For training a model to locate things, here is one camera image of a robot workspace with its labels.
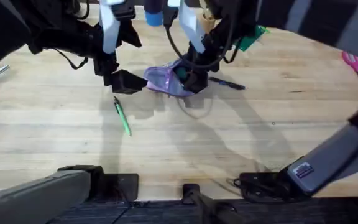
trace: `black cable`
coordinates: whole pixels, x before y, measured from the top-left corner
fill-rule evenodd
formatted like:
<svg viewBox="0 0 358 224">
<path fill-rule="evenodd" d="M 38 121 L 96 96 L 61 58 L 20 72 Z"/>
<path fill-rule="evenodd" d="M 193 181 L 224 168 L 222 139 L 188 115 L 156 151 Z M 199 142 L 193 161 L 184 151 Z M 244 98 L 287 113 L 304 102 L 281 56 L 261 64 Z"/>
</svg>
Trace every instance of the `black cable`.
<svg viewBox="0 0 358 224">
<path fill-rule="evenodd" d="M 79 20 L 83 20 L 83 19 L 86 19 L 88 18 L 88 16 L 90 15 L 90 0 L 86 0 L 86 12 L 85 12 L 85 15 L 84 16 L 81 16 L 81 17 L 77 17 L 77 16 L 74 16 L 76 19 L 79 19 Z"/>
<path fill-rule="evenodd" d="M 241 191 L 245 190 L 247 192 L 247 189 L 243 187 L 241 184 L 237 184 L 236 182 L 240 181 L 239 178 L 236 178 L 233 180 L 233 185 L 239 188 Z M 308 198 L 301 198 L 296 200 L 289 200 L 289 201 L 282 201 L 282 202 L 260 202 L 256 201 L 254 199 L 251 199 L 249 197 L 246 197 L 244 194 L 242 194 L 242 198 L 249 203 L 259 204 L 259 205 L 286 205 L 291 203 L 299 203 L 299 202 L 305 202 L 308 200 Z"/>
<path fill-rule="evenodd" d="M 77 70 L 77 69 L 81 68 L 82 66 L 84 66 L 86 63 L 88 63 L 89 58 L 85 57 L 84 60 L 78 66 L 76 66 L 63 52 L 59 51 L 56 48 L 53 48 L 53 49 L 56 50 L 61 56 L 63 56 L 74 70 Z"/>
<path fill-rule="evenodd" d="M 172 39 L 172 36 L 171 36 L 171 32 L 170 32 L 170 27 L 169 26 L 165 26 L 165 31 L 167 33 L 167 37 L 168 37 L 168 40 L 169 40 L 169 43 L 171 44 L 173 50 L 175 51 L 175 53 L 179 56 L 179 58 L 182 60 L 183 63 L 187 64 L 188 66 L 190 66 L 191 68 L 198 68 L 198 69 L 206 69 L 206 68 L 209 68 L 217 63 L 219 63 L 223 57 L 225 56 L 226 52 L 229 50 L 230 48 L 230 45 L 231 45 L 231 39 L 232 39 L 232 36 L 233 36 L 233 32 L 234 32 L 234 26 L 236 24 L 236 21 L 237 21 L 237 15 L 238 15 L 238 11 L 239 11 L 239 7 L 237 7 L 235 10 L 234 10 L 234 15 L 232 15 L 231 17 L 231 23 L 230 23 L 230 29 L 229 29 L 229 37 L 227 38 L 227 41 L 226 41 L 226 45 L 224 46 L 223 48 L 223 51 L 222 51 L 222 54 L 212 63 L 210 63 L 209 65 L 197 65 L 189 60 L 187 60 L 181 53 L 180 51 L 178 50 L 177 46 L 175 45 L 173 39 Z"/>
<path fill-rule="evenodd" d="M 237 52 L 239 51 L 239 48 L 240 48 L 240 45 L 241 45 L 241 41 L 242 41 L 243 38 L 244 38 L 244 37 L 241 37 L 241 38 L 239 39 L 239 41 L 238 41 L 238 43 L 237 43 L 237 45 L 236 45 L 236 48 L 234 49 L 234 52 L 233 52 L 233 54 L 231 55 L 230 60 L 227 60 L 226 56 L 223 57 L 224 62 L 226 62 L 226 63 L 232 63 L 232 62 L 234 61 L 234 59 L 235 59 L 236 56 L 237 56 Z"/>
<path fill-rule="evenodd" d="M 132 205 L 130 205 L 130 206 L 128 206 L 127 208 L 125 208 L 125 210 L 122 211 L 121 214 L 119 214 L 119 216 L 117 216 L 117 218 L 114 219 L 114 221 L 112 221 L 111 224 L 115 224 L 123 215 L 125 215 L 125 213 L 127 213 L 127 212 L 128 212 L 130 209 L 132 209 L 132 208 L 133 208 Z"/>
</svg>

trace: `blue object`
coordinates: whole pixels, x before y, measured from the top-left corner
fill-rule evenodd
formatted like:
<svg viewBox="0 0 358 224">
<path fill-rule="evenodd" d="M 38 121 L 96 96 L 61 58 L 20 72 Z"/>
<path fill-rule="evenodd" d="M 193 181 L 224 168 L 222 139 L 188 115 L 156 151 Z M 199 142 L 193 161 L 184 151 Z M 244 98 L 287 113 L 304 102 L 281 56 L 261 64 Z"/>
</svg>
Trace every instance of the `blue object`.
<svg viewBox="0 0 358 224">
<path fill-rule="evenodd" d="M 158 12 L 155 14 L 145 12 L 146 15 L 146 23 L 152 27 L 158 27 L 162 25 L 162 12 Z"/>
<path fill-rule="evenodd" d="M 144 12 L 146 16 L 146 23 L 153 27 L 162 25 L 162 5 L 163 0 L 145 0 Z"/>
</svg>

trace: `blue pen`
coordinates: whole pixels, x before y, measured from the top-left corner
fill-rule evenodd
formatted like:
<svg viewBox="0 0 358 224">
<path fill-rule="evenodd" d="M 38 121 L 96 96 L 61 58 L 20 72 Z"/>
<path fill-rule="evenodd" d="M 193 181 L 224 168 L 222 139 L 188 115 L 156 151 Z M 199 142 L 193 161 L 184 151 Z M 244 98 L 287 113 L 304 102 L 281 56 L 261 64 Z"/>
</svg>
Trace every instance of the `blue pen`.
<svg viewBox="0 0 358 224">
<path fill-rule="evenodd" d="M 245 90 L 245 86 L 243 85 L 239 85 L 239 84 L 235 84 L 233 82 L 229 82 L 229 81 L 225 81 L 225 80 L 222 80 L 220 78 L 215 78 L 215 77 L 209 77 L 208 78 L 209 80 L 211 80 L 212 82 L 216 82 L 220 85 L 227 85 L 233 89 L 236 89 L 236 90 Z"/>
</svg>

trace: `wood grain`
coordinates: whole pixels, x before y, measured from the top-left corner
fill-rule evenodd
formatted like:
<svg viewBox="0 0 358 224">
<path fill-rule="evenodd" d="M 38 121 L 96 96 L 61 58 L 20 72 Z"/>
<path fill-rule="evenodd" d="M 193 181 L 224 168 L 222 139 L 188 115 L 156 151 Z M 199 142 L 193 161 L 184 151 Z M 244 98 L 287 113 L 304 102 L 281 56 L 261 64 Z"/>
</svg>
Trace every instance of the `wood grain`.
<svg viewBox="0 0 358 224">
<path fill-rule="evenodd" d="M 88 22 L 97 22 L 93 6 Z M 117 50 L 121 68 L 142 75 L 175 60 L 162 27 L 134 27 L 143 47 Z M 187 49 L 179 25 L 178 47 Z M 70 55 L 75 63 L 81 58 Z M 236 91 L 211 83 L 183 100 L 144 90 L 117 95 L 133 136 L 125 134 L 111 89 L 93 64 L 72 70 L 53 50 L 27 47 L 0 65 L 0 189 L 45 177 L 75 164 L 140 175 L 139 200 L 181 197 L 181 185 L 200 184 L 212 198 L 238 198 L 227 183 L 240 172 L 280 170 L 340 129 L 358 109 L 358 77 L 340 51 L 272 29 L 234 63 L 210 75 L 244 84 Z M 318 196 L 358 196 L 358 174 L 331 184 Z"/>
</svg>

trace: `black mount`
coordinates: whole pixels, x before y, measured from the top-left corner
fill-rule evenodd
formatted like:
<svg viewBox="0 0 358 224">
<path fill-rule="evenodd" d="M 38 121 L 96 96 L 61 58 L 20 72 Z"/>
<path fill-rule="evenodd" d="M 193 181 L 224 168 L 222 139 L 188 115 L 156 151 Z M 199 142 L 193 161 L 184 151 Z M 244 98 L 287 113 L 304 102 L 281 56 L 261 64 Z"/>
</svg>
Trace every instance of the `black mount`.
<svg viewBox="0 0 358 224">
<path fill-rule="evenodd" d="M 101 166 L 92 165 L 66 166 L 57 171 L 63 170 L 83 170 L 91 174 L 91 190 L 87 200 L 134 202 L 137 199 L 137 174 L 105 174 Z"/>
<path fill-rule="evenodd" d="M 251 203 L 292 203 L 308 199 L 287 177 L 286 171 L 241 173 L 234 185 L 240 188 L 242 197 Z"/>
<path fill-rule="evenodd" d="M 196 205 L 201 218 L 201 223 L 210 224 L 240 224 L 255 223 L 248 221 L 237 213 L 230 203 L 213 200 L 200 192 L 198 184 L 183 185 L 182 203 Z"/>
</svg>

